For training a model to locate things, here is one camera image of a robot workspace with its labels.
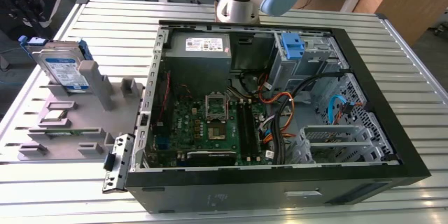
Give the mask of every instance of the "blue plastic clip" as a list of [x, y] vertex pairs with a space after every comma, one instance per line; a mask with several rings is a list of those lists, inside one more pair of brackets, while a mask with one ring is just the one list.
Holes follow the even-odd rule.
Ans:
[[28, 49], [26, 48], [26, 46], [28, 45], [28, 37], [24, 36], [24, 35], [22, 35], [20, 38], [19, 38], [19, 42], [20, 42], [19, 45], [20, 45], [22, 49], [27, 52], [28, 57], [30, 57], [32, 60], [35, 60], [35, 59], [34, 59], [34, 56], [31, 55], [31, 52], [30, 52]]
[[87, 46], [87, 42], [83, 39], [80, 39], [78, 44], [79, 44], [79, 47], [83, 51], [84, 58], [87, 60], [94, 60], [94, 57], [92, 57], [92, 54], [91, 54], [91, 51], [90, 51], [90, 47]]
[[306, 52], [306, 43], [298, 33], [282, 33], [282, 42], [287, 50], [288, 60], [300, 60]]

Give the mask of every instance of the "circuit board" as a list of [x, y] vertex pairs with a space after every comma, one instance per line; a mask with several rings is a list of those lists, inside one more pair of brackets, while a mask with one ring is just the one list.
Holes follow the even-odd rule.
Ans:
[[[156, 136], [152, 160], [158, 159], [160, 167], [183, 167], [187, 166], [184, 160], [188, 152], [211, 151], [211, 152], [236, 152], [235, 165], [264, 165], [264, 158], [247, 158], [242, 155], [240, 134], [239, 134], [239, 117], [236, 101], [228, 102], [227, 120], [207, 120], [206, 118], [206, 100], [178, 101], [175, 102], [172, 127], [170, 137]], [[220, 112], [218, 103], [212, 104], [212, 110]], [[264, 114], [262, 104], [250, 105], [254, 114], [255, 129], [259, 127], [259, 118]], [[255, 132], [256, 141], [260, 142], [259, 133]]]

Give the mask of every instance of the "power supply label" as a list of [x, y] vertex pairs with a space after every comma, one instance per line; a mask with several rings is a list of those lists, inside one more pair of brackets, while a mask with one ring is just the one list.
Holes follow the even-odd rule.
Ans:
[[220, 38], [188, 38], [186, 51], [223, 52], [223, 39]]
[[88, 89], [90, 84], [78, 71], [78, 64], [74, 59], [47, 58], [46, 62], [52, 75], [63, 86], [74, 91]]

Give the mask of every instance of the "sticker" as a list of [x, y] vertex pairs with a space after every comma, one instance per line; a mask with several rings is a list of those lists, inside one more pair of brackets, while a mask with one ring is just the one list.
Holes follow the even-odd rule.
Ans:
[[266, 83], [263, 84], [263, 86], [266, 86], [266, 88], [267, 88], [268, 90], [271, 90], [271, 89], [272, 89], [272, 85], [271, 85], [271, 84], [268, 84], [268, 82], [266, 82]]
[[270, 158], [270, 159], [274, 159], [274, 154], [275, 152], [271, 152], [271, 151], [266, 151], [266, 157]]
[[71, 136], [71, 132], [46, 132], [46, 135], [50, 136]]
[[223, 52], [223, 39], [220, 38], [188, 38], [186, 51]]
[[303, 197], [303, 196], [322, 196], [323, 194], [319, 191], [286, 191], [287, 197]]
[[48, 69], [60, 84], [74, 91], [83, 91], [90, 87], [84, 76], [78, 71], [78, 64], [74, 59], [47, 58]]

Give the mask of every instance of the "aluminum table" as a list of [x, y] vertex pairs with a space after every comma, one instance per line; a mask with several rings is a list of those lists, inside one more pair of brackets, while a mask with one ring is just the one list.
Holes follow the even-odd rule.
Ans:
[[[84, 38], [111, 82], [146, 83], [160, 19], [214, 21], [212, 5], [90, 0], [76, 4], [55, 39]], [[344, 28], [432, 176], [352, 206], [216, 214], [150, 215], [130, 193], [102, 194], [103, 161], [18, 161], [50, 91], [39, 66], [0, 124], [0, 223], [446, 223], [448, 219], [448, 95], [390, 22], [371, 14], [290, 11], [263, 24]]]

